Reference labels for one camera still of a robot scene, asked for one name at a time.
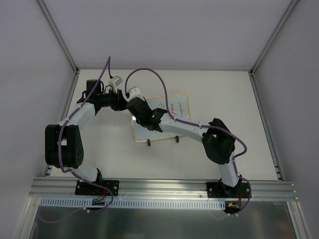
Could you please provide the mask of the small whiteboard with yellow frame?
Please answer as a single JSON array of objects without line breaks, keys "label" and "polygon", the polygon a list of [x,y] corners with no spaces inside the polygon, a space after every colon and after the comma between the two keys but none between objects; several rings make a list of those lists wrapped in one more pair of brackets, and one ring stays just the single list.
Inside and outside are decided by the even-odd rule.
[{"label": "small whiteboard with yellow frame", "polygon": [[[166,109],[166,103],[164,97],[159,98],[149,98],[146,99],[148,105],[151,109],[161,108]],[[188,95],[187,94],[179,94],[173,95],[168,97],[169,103],[169,111],[174,117],[186,117],[190,119],[190,109],[189,109],[189,102],[188,102]],[[175,138],[176,136],[181,136],[174,133],[169,132],[157,132],[157,131],[149,131],[148,129],[140,126],[136,122],[136,118],[132,116],[132,127],[133,127],[133,135],[135,142],[148,142],[148,141],[155,141],[155,140],[162,140],[162,139],[169,139]]]}]

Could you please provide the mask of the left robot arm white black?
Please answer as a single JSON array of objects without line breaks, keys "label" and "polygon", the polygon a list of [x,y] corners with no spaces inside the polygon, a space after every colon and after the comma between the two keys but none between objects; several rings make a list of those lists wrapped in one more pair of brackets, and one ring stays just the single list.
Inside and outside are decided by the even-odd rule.
[{"label": "left robot arm white black", "polygon": [[45,161],[62,172],[74,173],[80,181],[87,182],[86,188],[93,195],[104,189],[101,171],[83,162],[84,148],[81,130],[101,108],[110,107],[114,111],[126,109],[127,101],[118,86],[122,79],[112,77],[108,85],[97,80],[88,80],[86,90],[76,102],[75,109],[58,124],[49,124],[45,128]]}]

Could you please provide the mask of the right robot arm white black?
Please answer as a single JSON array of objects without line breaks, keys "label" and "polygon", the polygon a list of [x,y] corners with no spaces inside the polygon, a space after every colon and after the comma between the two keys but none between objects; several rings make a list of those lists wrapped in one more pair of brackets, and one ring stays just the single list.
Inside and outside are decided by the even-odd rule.
[{"label": "right robot arm white black", "polygon": [[207,158],[218,165],[223,193],[227,197],[235,197],[240,192],[240,178],[232,162],[235,138],[221,120],[214,119],[209,125],[200,125],[194,121],[174,119],[167,110],[152,110],[146,100],[138,97],[130,99],[126,107],[137,124],[149,131],[174,133],[202,143]]}]

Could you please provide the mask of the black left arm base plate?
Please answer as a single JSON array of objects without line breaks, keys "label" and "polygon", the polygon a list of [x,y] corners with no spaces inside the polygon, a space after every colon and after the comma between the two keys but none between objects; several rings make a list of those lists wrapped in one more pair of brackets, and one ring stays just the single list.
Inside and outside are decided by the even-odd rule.
[{"label": "black left arm base plate", "polygon": [[92,184],[86,182],[77,181],[75,188],[75,195],[78,196],[102,196],[106,193],[106,196],[110,196],[110,192],[113,196],[118,196],[119,194],[119,184],[118,180],[102,180],[101,186],[93,186]]}]

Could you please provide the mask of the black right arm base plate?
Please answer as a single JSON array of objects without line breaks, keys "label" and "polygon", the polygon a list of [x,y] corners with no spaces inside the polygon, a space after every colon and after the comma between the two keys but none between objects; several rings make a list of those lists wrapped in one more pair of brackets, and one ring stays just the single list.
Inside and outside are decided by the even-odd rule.
[{"label": "black right arm base plate", "polygon": [[206,182],[208,198],[245,198],[250,196],[248,183],[239,182],[235,187],[230,187],[222,182]]}]

